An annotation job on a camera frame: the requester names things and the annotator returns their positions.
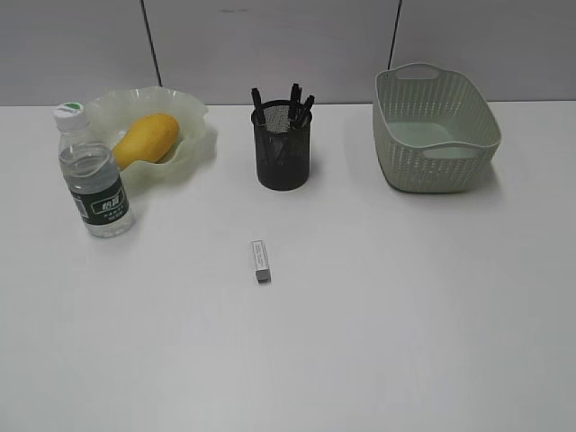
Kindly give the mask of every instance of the yellow mango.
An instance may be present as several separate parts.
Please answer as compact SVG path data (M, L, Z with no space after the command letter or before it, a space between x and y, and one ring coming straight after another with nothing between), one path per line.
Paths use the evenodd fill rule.
M113 149L120 169L136 160L158 162L174 145L180 126L169 114L157 112L137 119Z

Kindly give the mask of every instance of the bottle cap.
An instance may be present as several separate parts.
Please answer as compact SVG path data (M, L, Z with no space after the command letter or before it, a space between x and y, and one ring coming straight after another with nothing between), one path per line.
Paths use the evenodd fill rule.
M87 128L90 121L84 106L78 102L67 102L54 109L54 120L62 132L79 131Z

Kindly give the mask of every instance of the eraser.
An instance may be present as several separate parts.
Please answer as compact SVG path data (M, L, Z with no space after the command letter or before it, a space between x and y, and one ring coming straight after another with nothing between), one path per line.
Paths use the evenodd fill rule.
M254 264L256 265L256 279L259 282L270 280L270 266L268 265L268 255L264 241L252 242L252 252L254 253Z

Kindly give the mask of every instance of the pen holder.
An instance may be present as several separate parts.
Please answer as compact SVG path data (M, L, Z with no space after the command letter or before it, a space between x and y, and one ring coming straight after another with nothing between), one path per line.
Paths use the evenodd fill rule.
M290 101L264 103L265 124L258 124L252 112L256 142L256 172L262 185L275 191L290 191L302 186L310 174L310 126L308 113L301 128L290 125ZM303 105L298 103L296 117Z

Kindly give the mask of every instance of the plastic bottle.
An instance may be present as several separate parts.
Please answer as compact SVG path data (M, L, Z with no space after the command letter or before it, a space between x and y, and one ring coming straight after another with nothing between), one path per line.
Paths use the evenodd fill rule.
M113 237L128 230L134 217L124 192L114 154L90 129L81 103L63 103L54 110L62 133L60 169L76 207L91 234Z

